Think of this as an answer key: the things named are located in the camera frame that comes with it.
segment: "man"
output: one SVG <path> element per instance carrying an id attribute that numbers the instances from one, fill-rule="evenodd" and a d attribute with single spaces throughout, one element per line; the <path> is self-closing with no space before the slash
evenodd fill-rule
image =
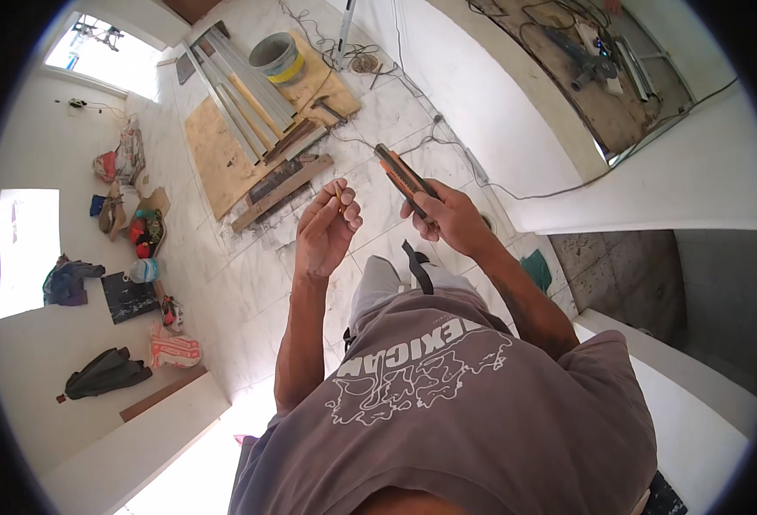
<path id="1" fill-rule="evenodd" d="M 399 294 L 392 265 L 373 256 L 353 343 L 325 380 L 327 284 L 364 222 L 346 180 L 326 185 L 299 221 L 278 414 L 230 513 L 629 515 L 656 471 L 656 441 L 624 336 L 579 345 L 470 199 L 428 182 L 440 200 L 414 201 L 434 222 L 413 213 L 414 226 L 479 265 L 521 338 L 464 278 L 424 264 L 432 293 Z M 405 203 L 401 217 L 411 213 Z"/>

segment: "plywood sheet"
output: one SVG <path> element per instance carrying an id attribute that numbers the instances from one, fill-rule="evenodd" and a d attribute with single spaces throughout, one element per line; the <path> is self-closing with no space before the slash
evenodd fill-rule
<path id="1" fill-rule="evenodd" d="M 232 85 L 250 102 L 279 139 L 290 133 L 304 118 L 311 118 L 324 125 L 338 122 L 323 109 L 310 107 L 312 100 L 320 96 L 329 96 L 325 102 L 344 116 L 352 115 L 361 108 L 359 101 L 353 97 L 338 75 L 324 64 L 318 52 L 313 50 L 298 32 L 291 30 L 290 34 L 295 38 L 296 46 L 304 56 L 305 70 L 304 77 L 297 84 L 288 88 L 276 88 L 299 112 L 293 117 L 295 124 L 285 133 L 281 133 L 274 126 L 272 119 L 266 116 L 266 112 L 255 102 L 255 98 L 239 79 L 235 75 L 229 77 Z M 216 220 L 223 218 L 256 182 L 283 162 L 282 155 L 269 165 L 259 162 L 253 166 L 244 155 L 241 145 L 229 132 L 218 106 L 209 97 L 193 111 L 184 126 L 198 174 Z"/>
<path id="2" fill-rule="evenodd" d="M 637 143 L 644 130 L 657 118 L 660 110 L 658 102 L 654 100 L 643 104 L 636 97 L 630 79 L 623 71 L 619 72 L 623 93 L 618 97 L 610 95 L 600 84 L 593 82 L 581 91 L 573 91 L 570 83 L 579 75 L 573 60 L 547 38 L 540 27 L 531 25 L 530 17 L 522 10 L 522 7 L 532 5 L 528 11 L 538 22 L 547 26 L 568 26 L 572 21 L 571 15 L 561 6 L 555 3 L 537 5 L 535 0 L 471 1 L 484 12 L 493 15 L 490 19 L 534 56 L 539 66 L 579 113 L 593 137 L 609 151 L 620 153 Z M 577 20 L 582 21 L 580 16 L 577 16 Z M 563 33 L 573 41 L 582 43 L 575 28 L 563 30 Z"/>

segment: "white marble floor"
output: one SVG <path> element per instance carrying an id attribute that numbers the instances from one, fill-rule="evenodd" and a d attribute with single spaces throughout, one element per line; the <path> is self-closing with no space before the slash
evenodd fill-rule
<path id="1" fill-rule="evenodd" d="M 235 4 L 219 4 L 224 9 L 219 15 L 231 34 L 235 18 L 229 13 Z M 283 16 L 271 9 L 267 13 L 270 17 Z M 265 29 L 271 32 L 274 27 L 283 30 L 279 24 L 292 26 L 289 18 L 283 18 L 265 24 Z M 263 223 L 234 234 L 229 228 L 233 214 L 224 221 L 215 221 L 183 129 L 184 120 L 207 97 L 207 91 L 197 76 L 179 86 L 173 65 L 157 70 L 158 88 L 153 98 L 130 95 L 127 99 L 128 112 L 138 113 L 145 141 L 147 168 L 138 179 L 139 189 L 148 194 L 162 186 L 171 201 L 167 240 L 159 252 L 167 264 L 163 282 L 169 294 L 184 302 L 186 331 L 203 346 L 205 364 L 232 402 L 232 409 L 222 419 L 236 433 L 263 432 L 274 413 L 273 374 L 287 321 L 296 224 L 318 188 L 334 177 L 346 177 L 356 190 L 363 206 L 364 226 L 331 277 L 324 320 L 328 373 L 343 356 L 341 336 L 367 258 L 382 255 L 394 263 L 402 279 L 409 279 L 401 250 L 404 239 L 432 262 L 466 276 L 490 311 L 512 322 L 501 297 L 475 263 L 444 243 L 425 242 L 409 220 L 398 217 L 402 198 L 386 179 L 370 148 L 361 142 L 342 142 L 329 136 L 319 142 L 311 151 L 329 153 L 335 165 L 311 181 L 310 191 Z M 336 129 L 335 136 L 365 139 L 373 144 L 383 142 L 401 152 L 415 147 L 429 134 L 435 108 L 426 97 L 415 98 L 400 79 L 383 77 L 370 91 L 370 81 L 364 77 L 349 72 L 343 72 L 343 76 L 362 109 L 350 123 Z M 456 141 L 444 121 L 437 125 L 435 134 L 440 139 Z M 404 155 L 404 159 L 420 175 L 435 177 L 467 193 L 479 210 L 489 215 L 498 238 L 511 254 L 526 257 L 540 250 L 553 273 L 548 294 L 568 316 L 577 315 L 570 288 L 547 237 L 515 232 L 495 192 L 476 184 L 460 149 L 429 142 Z"/>

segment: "plastic bottle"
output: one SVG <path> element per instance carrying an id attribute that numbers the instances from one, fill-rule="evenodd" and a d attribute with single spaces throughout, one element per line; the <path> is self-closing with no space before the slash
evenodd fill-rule
<path id="1" fill-rule="evenodd" d="M 158 279 L 163 272 L 164 262 L 160 258 L 146 258 L 137 260 L 124 274 L 124 281 L 133 283 L 150 283 Z"/>

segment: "right hand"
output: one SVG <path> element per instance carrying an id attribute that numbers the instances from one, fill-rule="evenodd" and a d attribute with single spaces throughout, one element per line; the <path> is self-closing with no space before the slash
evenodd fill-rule
<path id="1" fill-rule="evenodd" d="M 444 241 L 456 251 L 475 259 L 476 256 L 498 242 L 489 230 L 472 200 L 461 191 L 442 184 L 435 179 L 425 179 L 441 200 L 417 191 L 413 200 L 435 223 L 427 223 L 404 201 L 401 217 L 413 215 L 413 227 L 429 242 Z"/>

